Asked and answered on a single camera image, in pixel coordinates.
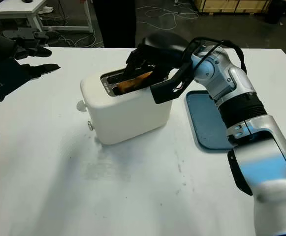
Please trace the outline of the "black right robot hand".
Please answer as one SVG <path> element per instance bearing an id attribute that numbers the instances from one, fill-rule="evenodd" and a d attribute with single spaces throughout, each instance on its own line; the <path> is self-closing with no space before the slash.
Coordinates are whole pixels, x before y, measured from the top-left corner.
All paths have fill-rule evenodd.
<path id="1" fill-rule="evenodd" d="M 126 60 L 125 77 L 134 75 L 138 68 L 154 67 L 147 81 L 151 84 L 163 81 L 174 68 L 182 64 L 184 49 L 189 42 L 172 32 L 156 32 L 138 44 Z"/>

